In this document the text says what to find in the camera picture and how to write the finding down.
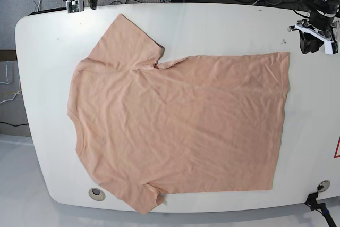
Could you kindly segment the peach T-shirt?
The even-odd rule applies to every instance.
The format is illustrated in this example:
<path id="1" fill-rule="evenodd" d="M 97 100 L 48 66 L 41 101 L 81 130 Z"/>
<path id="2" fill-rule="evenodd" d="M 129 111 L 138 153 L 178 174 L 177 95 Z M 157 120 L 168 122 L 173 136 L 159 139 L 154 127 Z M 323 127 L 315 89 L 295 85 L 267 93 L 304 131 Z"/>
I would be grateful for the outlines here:
<path id="1" fill-rule="evenodd" d="M 163 194 L 273 186 L 289 52 L 188 56 L 118 15 L 75 68 L 67 114 L 93 181 L 146 214 Z"/>

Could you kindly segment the red warning sticker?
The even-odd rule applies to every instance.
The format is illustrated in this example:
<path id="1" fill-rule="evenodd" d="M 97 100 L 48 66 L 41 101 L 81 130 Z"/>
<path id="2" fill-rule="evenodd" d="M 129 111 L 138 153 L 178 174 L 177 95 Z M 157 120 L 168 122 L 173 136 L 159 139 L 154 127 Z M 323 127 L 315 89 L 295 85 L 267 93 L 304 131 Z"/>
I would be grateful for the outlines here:
<path id="1" fill-rule="evenodd" d="M 336 150 L 334 153 L 334 158 L 340 158 L 339 146 L 340 146 L 340 138 L 338 139 L 338 142 L 337 142 Z"/>

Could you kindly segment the right table grommet hole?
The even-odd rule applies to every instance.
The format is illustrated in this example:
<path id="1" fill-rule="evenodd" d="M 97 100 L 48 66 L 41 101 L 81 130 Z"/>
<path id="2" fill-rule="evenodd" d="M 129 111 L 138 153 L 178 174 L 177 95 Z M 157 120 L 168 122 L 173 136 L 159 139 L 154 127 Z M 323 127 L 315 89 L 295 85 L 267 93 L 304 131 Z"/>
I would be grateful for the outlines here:
<path id="1" fill-rule="evenodd" d="M 318 184 L 317 192 L 318 193 L 325 192 L 329 187 L 330 187 L 330 181 L 324 180 Z"/>

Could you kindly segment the table grommet hole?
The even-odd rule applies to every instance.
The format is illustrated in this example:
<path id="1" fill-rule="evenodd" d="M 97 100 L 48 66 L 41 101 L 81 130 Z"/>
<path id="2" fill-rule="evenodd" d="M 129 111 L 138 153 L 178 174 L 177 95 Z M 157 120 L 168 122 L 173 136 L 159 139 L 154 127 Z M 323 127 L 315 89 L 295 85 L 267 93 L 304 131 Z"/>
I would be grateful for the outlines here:
<path id="1" fill-rule="evenodd" d="M 103 201 L 106 198 L 105 193 L 102 190 L 97 189 L 97 188 L 89 189 L 88 194 L 90 198 L 95 201 Z"/>
<path id="2" fill-rule="evenodd" d="M 330 187 L 330 181 L 324 180 L 318 184 L 317 192 L 318 193 L 325 192 L 329 187 Z"/>

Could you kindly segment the left table grommet hole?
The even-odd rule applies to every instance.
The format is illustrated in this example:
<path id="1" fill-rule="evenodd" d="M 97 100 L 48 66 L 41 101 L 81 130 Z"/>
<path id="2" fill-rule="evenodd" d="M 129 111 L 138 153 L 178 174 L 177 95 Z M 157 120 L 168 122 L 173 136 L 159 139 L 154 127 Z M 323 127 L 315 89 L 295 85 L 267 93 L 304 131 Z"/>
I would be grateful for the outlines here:
<path id="1" fill-rule="evenodd" d="M 95 201 L 103 201 L 106 198 L 105 193 L 102 190 L 97 189 L 97 188 L 89 189 L 88 194 L 90 198 Z"/>

